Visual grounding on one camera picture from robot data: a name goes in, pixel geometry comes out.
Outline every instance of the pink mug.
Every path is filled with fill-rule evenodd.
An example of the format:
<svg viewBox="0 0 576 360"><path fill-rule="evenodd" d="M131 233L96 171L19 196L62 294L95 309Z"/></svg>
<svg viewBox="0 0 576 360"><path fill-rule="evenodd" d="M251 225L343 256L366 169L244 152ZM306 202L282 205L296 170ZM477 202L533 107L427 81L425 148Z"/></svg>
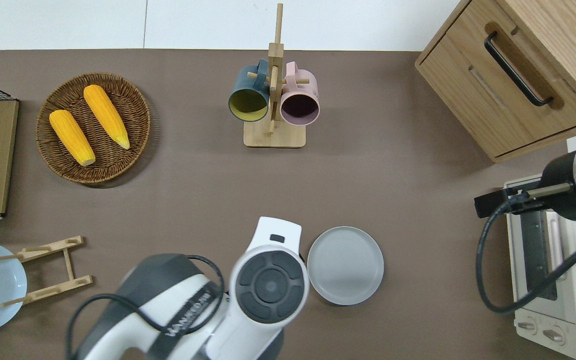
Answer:
<svg viewBox="0 0 576 360"><path fill-rule="evenodd" d="M297 84L297 79L308 79L308 84ZM317 79L308 70L300 70L297 63L286 64L286 85L281 89L281 118L286 123L306 126L320 116L320 96Z"/></svg>

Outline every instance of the black handle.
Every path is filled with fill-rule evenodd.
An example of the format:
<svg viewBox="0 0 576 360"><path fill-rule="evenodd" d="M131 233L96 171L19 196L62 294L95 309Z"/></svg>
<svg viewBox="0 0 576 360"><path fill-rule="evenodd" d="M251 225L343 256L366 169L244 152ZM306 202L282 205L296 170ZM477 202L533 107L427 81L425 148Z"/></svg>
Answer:
<svg viewBox="0 0 576 360"><path fill-rule="evenodd" d="M486 48L487 52L490 54L492 59L494 59L494 61L496 61L496 63L499 64L499 66L501 66L501 69L503 69L505 74L508 75L510 80L512 80L512 82L514 82L514 84L519 88L521 93L523 93L523 95L526 96L526 98L528 98L528 100L533 105L535 105L535 107L542 107L553 101L552 96L546 98L546 100L541 100L541 98L537 97L537 95L530 89L530 87L528 87L528 84L526 84L526 82L521 78L521 76L519 76L517 71L515 71L515 69L512 66L510 66L508 61L506 61L503 55L497 50L497 48L495 48L494 44L492 43L492 39L496 35L497 35L496 31L493 31L492 34L488 35L486 41L484 41L484 47Z"/></svg>

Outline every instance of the mug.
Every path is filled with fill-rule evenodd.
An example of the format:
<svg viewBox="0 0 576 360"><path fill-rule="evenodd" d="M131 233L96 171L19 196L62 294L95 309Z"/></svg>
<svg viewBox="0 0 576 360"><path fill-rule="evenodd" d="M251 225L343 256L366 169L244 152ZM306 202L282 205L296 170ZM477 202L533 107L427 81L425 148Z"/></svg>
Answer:
<svg viewBox="0 0 576 360"><path fill-rule="evenodd" d="M297 84L297 79L308 79L308 84ZM300 70L294 61L286 64L286 85L281 90L281 118L286 123L306 126L320 116L317 79L308 70Z"/></svg>
<svg viewBox="0 0 576 360"><path fill-rule="evenodd" d="M257 74L256 79L248 73ZM238 119L248 122L259 121L268 112L270 85L266 82L268 61L259 60L258 65L244 66L237 75L235 87L228 100L230 112Z"/></svg>

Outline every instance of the oven window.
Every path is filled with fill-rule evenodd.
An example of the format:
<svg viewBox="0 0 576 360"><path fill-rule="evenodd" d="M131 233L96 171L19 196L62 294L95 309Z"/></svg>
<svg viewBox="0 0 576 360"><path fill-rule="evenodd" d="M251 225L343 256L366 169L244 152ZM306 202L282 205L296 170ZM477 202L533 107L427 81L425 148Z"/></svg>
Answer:
<svg viewBox="0 0 576 360"><path fill-rule="evenodd" d="M523 263L526 270L526 288L530 292L550 273L550 245L548 222L545 211L525 212L521 219L521 237L523 238ZM537 297L557 300L557 285L547 287Z"/></svg>

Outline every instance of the oven knob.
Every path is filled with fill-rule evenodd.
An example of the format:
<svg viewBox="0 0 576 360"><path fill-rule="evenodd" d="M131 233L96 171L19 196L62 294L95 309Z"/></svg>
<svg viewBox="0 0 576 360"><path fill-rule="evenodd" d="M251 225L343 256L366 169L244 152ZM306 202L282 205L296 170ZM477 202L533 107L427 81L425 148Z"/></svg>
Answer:
<svg viewBox="0 0 576 360"><path fill-rule="evenodd" d="M544 330L542 333L545 337L552 340L553 342L556 342L560 346L566 344L566 337L564 336L562 328L559 326L554 326L553 328Z"/></svg>
<svg viewBox="0 0 576 360"><path fill-rule="evenodd" d="M537 322L532 317L526 317L519 321L518 319L514 320L514 326L525 330L526 332L530 333L531 335L537 334Z"/></svg>
<svg viewBox="0 0 576 360"><path fill-rule="evenodd" d="M518 322L517 328L524 330L535 330L535 325L530 322Z"/></svg>

